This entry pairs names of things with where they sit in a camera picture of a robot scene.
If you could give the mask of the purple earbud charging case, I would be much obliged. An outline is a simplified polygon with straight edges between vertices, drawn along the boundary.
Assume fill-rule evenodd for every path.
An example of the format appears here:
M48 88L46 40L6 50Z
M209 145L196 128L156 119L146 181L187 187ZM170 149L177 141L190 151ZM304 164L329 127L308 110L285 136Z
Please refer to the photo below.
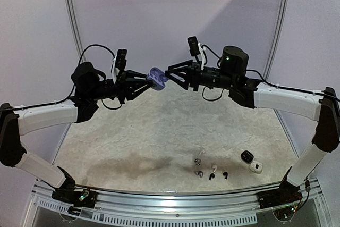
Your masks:
M147 74L147 79L153 82L152 89L156 91L163 90L166 87L165 83L168 81L165 73L157 67L151 68Z

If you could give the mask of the black earbud charging case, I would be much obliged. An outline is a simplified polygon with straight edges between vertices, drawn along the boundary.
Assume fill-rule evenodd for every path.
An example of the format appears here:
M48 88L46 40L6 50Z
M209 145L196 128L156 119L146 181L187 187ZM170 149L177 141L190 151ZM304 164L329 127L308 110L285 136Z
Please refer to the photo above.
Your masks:
M254 155L248 150L245 150L241 153L240 158L245 163L250 164L254 159Z

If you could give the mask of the purple earbud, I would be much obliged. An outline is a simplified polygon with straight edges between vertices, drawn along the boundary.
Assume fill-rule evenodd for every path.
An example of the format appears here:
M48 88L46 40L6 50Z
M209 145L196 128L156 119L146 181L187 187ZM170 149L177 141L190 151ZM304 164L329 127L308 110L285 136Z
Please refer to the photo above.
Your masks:
M200 178L202 178L204 173L202 171L195 171L195 175L199 176Z
M194 160L194 162L195 162L196 165L200 165L200 164L201 164L201 159L196 158L196 159Z

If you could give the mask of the black stem earbud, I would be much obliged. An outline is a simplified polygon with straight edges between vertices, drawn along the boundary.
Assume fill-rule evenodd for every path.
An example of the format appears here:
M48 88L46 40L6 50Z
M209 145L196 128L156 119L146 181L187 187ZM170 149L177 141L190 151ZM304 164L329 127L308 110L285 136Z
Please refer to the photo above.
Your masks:
M225 171L225 172L223 173L223 176L224 176L224 179L227 180L227 179L228 179L228 172Z
M210 176L209 176L209 181L211 181L212 179L215 178L215 174L214 173L211 173Z

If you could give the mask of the left aluminium frame post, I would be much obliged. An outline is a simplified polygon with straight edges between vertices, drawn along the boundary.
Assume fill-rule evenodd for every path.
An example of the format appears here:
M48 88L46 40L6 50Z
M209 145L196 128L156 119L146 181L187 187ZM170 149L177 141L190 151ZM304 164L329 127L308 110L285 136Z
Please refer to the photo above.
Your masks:
M70 27L78 56L81 57L83 51L82 40L79 32L77 16L73 0L65 0L66 10L69 17Z

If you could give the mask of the black stem earbud right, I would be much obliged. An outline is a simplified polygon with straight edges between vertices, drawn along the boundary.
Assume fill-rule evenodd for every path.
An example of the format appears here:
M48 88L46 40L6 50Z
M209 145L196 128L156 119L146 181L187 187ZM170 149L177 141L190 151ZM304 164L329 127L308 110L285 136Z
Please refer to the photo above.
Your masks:
M227 180L227 179L228 179L228 172L225 171L225 172L223 173L223 176L224 176L224 179Z

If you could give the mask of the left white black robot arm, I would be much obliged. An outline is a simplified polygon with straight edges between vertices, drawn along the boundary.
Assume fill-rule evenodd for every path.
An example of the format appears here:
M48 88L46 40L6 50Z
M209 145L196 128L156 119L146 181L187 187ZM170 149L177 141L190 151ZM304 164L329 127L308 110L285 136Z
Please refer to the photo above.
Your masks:
M60 124L86 122L99 108L99 100L118 99L124 104L151 88L153 82L145 74L131 70L119 71L115 79L106 79L105 74L90 62L78 65L71 79L75 94L62 103L32 108L14 108L8 103L1 105L1 164L21 169L48 184L54 189L54 200L73 207L94 208L97 192L76 187L75 180L63 168L29 152L21 142L21 136Z

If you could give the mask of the aluminium frame post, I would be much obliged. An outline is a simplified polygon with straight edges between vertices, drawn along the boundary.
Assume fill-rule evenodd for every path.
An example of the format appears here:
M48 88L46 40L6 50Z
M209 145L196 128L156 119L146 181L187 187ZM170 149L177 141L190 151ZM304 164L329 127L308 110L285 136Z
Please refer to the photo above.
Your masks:
M263 77L265 79L269 78L271 68L274 63L275 54L279 45L279 39L281 36L282 28L284 25L285 13L287 9L288 0L279 0L278 13L275 23L274 36L271 41L270 51L268 55L268 60L263 71Z
M83 51L82 40L79 32L77 16L73 0L65 0L66 10L69 17L70 27L78 56L81 57Z

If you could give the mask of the right aluminium frame post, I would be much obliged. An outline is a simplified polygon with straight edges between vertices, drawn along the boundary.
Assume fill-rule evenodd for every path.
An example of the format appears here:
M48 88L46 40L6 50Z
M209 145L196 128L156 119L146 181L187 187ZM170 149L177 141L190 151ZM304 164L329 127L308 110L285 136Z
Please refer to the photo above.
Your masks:
M284 25L285 13L287 9L288 0L279 0L278 13L275 23L274 36L271 41L270 51L268 55L268 60L263 71L263 77L265 79L269 78L271 68L274 63L275 54L279 45L279 39L281 36L282 28Z

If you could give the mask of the white earbud charging case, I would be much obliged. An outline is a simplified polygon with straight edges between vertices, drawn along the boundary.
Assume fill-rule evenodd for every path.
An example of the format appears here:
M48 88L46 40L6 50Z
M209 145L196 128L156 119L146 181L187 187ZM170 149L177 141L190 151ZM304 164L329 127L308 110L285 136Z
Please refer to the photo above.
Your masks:
M260 163L260 162L257 162L257 161L253 161L253 162L250 163L249 169L253 173L260 174L263 170L263 164Z

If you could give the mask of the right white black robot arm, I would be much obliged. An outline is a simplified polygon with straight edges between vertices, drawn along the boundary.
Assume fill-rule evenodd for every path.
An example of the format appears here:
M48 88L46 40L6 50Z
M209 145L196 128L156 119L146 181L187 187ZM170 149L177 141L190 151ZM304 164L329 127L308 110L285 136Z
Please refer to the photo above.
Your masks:
M199 86L229 91L229 98L247 108L269 108L307 117L318 124L311 144L291 166L277 189L257 193L261 209L298 201L291 213L305 203L300 185L309 188L308 176L322 159L339 145L339 104L333 88L309 91L273 85L264 78L246 77L249 56L235 46L225 46L218 67L206 67L205 61L189 60L171 65L165 75L188 90Z

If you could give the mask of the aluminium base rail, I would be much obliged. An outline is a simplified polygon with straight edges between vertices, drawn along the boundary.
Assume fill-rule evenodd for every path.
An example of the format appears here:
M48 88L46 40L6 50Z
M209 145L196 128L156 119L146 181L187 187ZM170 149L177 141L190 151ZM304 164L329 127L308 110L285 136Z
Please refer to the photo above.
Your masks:
M24 226L331 226L319 183L312 179L310 184L302 209L277 219L281 212L261 208L257 198L276 183L191 194L98 190L93 209L71 211L69 204L52 199L51 188L36 182Z

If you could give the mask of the black stem earbud left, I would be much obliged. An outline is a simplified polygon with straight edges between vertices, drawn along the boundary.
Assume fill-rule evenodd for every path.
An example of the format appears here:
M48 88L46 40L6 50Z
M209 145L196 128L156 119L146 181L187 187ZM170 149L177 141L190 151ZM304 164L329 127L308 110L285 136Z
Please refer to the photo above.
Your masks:
M209 181L211 181L212 179L215 178L215 174L214 173L211 173L210 176L209 176Z

